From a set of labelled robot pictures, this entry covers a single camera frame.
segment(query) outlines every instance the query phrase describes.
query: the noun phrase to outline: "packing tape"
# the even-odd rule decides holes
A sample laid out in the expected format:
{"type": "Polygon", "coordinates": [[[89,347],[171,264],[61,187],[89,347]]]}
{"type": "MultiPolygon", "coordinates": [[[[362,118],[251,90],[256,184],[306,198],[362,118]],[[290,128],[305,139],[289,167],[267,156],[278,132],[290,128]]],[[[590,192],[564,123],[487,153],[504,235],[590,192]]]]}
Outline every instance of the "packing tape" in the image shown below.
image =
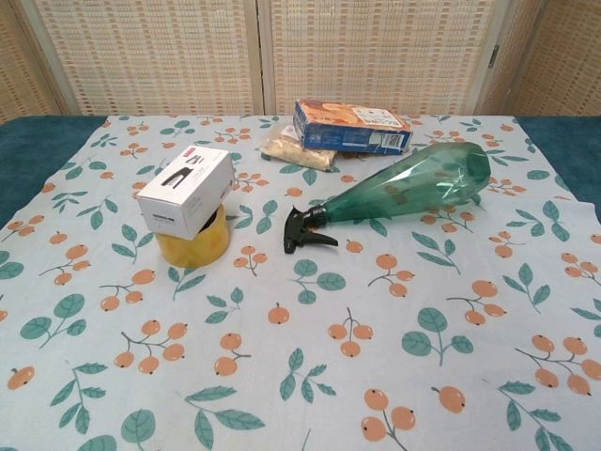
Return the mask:
{"type": "Polygon", "coordinates": [[[217,209],[215,218],[203,228],[193,240],[155,233],[162,256],[174,266],[197,268],[212,263],[221,257],[229,245],[229,229],[225,221],[223,204],[217,209]]]}

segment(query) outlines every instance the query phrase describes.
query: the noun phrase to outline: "cardboard box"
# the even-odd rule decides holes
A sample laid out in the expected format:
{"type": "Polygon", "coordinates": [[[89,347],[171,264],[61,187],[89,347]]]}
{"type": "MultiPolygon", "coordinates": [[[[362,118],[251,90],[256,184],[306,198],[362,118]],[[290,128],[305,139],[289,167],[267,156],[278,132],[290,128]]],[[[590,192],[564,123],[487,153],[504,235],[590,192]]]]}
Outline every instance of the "cardboard box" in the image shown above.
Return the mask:
{"type": "Polygon", "coordinates": [[[150,231],[191,240],[233,183],[229,152],[189,146],[138,193],[138,203],[150,231]]]}
{"type": "Polygon", "coordinates": [[[412,134],[408,122],[388,110],[339,101],[299,99],[293,120],[305,148],[400,155],[412,134]]]}

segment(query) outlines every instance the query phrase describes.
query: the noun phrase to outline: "floral tablecloth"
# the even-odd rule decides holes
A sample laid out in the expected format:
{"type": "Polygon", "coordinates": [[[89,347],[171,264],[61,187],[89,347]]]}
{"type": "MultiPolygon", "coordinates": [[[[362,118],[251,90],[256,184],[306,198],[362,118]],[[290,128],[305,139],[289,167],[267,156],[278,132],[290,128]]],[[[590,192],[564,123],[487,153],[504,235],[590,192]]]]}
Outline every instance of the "floral tablecloth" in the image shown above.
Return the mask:
{"type": "Polygon", "coordinates": [[[410,151],[482,146],[488,187],[289,256],[293,205],[399,158],[263,156],[289,120],[109,117],[1,230],[0,449],[601,449],[601,226],[516,122],[408,117],[410,151]],[[135,195],[191,143],[236,185],[227,252],[184,271],[135,195]]]}

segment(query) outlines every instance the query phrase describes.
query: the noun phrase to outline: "green spray bottle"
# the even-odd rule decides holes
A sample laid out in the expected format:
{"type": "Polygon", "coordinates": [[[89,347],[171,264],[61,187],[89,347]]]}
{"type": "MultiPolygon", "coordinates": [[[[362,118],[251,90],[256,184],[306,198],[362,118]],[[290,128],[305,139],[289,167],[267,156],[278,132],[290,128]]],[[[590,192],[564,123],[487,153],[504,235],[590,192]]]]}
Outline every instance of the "green spray bottle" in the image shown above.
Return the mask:
{"type": "Polygon", "coordinates": [[[490,178],[490,164],[473,143],[437,143],[388,166],[323,205],[292,209],[285,222],[284,250],[338,241],[309,230],[327,223],[392,218],[467,202],[490,178]]]}

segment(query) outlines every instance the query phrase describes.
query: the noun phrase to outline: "teal carpet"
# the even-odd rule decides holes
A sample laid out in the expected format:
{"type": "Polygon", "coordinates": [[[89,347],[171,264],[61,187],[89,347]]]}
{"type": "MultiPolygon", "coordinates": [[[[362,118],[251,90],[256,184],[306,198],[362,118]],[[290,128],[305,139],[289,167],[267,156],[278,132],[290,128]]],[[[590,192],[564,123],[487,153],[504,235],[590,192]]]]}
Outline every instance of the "teal carpet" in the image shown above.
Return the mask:
{"type": "MultiPolygon", "coordinates": [[[[106,117],[22,117],[0,126],[0,226],[39,193],[106,117]]],[[[518,117],[578,200],[601,221],[601,117],[518,117]]]]}

